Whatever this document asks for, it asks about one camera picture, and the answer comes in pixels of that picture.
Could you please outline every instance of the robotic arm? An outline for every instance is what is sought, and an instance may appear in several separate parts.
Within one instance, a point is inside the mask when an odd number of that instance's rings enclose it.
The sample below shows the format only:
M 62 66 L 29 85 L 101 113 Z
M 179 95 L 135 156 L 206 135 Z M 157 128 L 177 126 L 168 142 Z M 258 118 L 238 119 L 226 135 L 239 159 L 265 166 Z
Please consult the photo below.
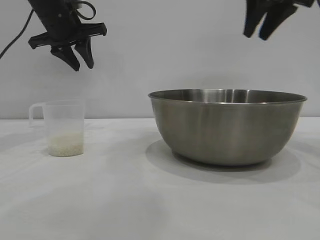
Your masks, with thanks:
M 78 0 L 28 0 L 33 10 L 41 20 L 47 32 L 33 36 L 29 40 L 35 49 L 50 45 L 51 53 L 65 61 L 71 68 L 78 71 L 80 63 L 71 46 L 92 69 L 94 60 L 91 52 L 91 37 L 107 34 L 104 23 L 81 23 L 80 18 L 92 19 L 96 14 L 95 7 L 86 1 Z M 84 17 L 78 12 L 79 4 L 86 4 L 93 10 L 93 17 Z
M 104 23 L 81 23 L 80 18 L 92 19 L 96 10 L 83 0 L 28 0 L 38 15 L 47 32 L 31 37 L 30 46 L 35 49 L 50 45 L 51 53 L 65 61 L 75 71 L 80 68 L 71 46 L 82 56 L 87 66 L 92 69 L 94 60 L 91 52 L 91 37 L 106 35 Z M 297 5 L 310 8 L 315 0 L 246 0 L 246 20 L 243 34 L 250 38 L 262 18 L 263 24 L 259 37 L 267 40 L 282 22 L 294 14 Z M 87 18 L 78 12 L 79 4 L 86 4 L 93 10 L 93 17 Z
M 267 40 L 270 35 L 287 18 L 294 14 L 302 5 L 311 8 L 315 0 L 246 0 L 246 20 L 243 34 L 250 38 L 256 30 L 262 18 L 259 37 Z

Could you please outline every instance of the bowl rim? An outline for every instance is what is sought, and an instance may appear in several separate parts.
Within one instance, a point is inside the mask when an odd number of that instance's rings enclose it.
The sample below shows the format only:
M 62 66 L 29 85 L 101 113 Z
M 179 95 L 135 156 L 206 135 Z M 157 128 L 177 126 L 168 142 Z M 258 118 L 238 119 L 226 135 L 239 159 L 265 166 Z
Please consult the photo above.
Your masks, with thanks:
M 161 92 L 171 92 L 171 91 L 203 91 L 203 90 L 209 90 L 209 91 L 217 91 L 217 90 L 223 90 L 223 91 L 253 91 L 253 92 L 260 92 L 260 93 L 278 93 L 278 94 L 288 94 L 288 95 L 294 95 L 296 97 L 299 97 L 301 99 L 298 100 L 292 100 L 292 101 L 273 101 L 273 102 L 204 102 L 204 101 L 186 101 L 186 100 L 176 100 L 176 99 L 169 99 L 169 98 L 163 98 L 154 96 L 154 94 L 161 93 Z M 170 89 L 170 90 L 160 90 L 160 91 L 153 91 L 148 94 L 148 97 L 151 99 L 156 100 L 162 100 L 162 101 L 168 101 L 168 102 L 176 102 L 176 103 L 190 103 L 190 104 L 205 104 L 205 105 L 279 105 L 279 104 L 293 104 L 293 103 L 301 103 L 308 100 L 308 98 L 304 95 L 296 94 L 296 93 L 290 93 L 285 91 L 269 91 L 269 90 L 254 90 L 254 89 L 232 89 L 232 88 L 185 88 L 185 89 Z

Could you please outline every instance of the measuring cup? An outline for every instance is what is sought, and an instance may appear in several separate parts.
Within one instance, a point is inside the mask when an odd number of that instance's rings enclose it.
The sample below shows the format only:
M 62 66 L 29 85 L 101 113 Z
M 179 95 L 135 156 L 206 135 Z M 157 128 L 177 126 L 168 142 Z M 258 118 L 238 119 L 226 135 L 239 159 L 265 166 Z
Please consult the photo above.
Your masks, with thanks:
M 29 124 L 33 125 L 34 108 L 41 107 L 46 129 L 48 153 L 55 157 L 71 157 L 84 153 L 85 102 L 59 100 L 33 104 L 29 108 Z

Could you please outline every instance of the cup handle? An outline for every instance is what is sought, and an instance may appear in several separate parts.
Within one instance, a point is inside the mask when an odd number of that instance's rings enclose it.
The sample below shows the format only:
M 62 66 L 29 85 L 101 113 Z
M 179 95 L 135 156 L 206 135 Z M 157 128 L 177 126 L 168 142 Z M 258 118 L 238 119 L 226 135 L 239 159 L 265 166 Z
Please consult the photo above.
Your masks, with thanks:
M 35 103 L 29 107 L 29 127 L 30 128 L 34 127 L 34 124 L 33 124 L 34 123 L 34 108 L 41 107 L 42 111 L 43 111 L 44 105 L 45 105 L 44 102 L 40 102 L 40 103 Z

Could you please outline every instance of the white wall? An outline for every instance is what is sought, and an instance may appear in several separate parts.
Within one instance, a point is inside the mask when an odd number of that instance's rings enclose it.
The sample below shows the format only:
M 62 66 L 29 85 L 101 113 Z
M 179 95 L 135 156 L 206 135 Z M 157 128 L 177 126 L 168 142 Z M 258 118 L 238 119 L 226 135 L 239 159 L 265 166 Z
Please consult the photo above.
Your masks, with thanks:
M 0 60 L 0 118 L 26 118 L 36 102 L 86 98 L 89 118 L 150 117 L 147 94 L 181 88 L 275 90 L 308 96 L 304 116 L 320 116 L 320 9 L 300 7 L 269 41 L 242 35 L 245 0 L 91 0 L 95 68 L 80 72 L 28 39 L 38 17 Z M 31 7 L 3 0 L 0 48 L 21 30 Z

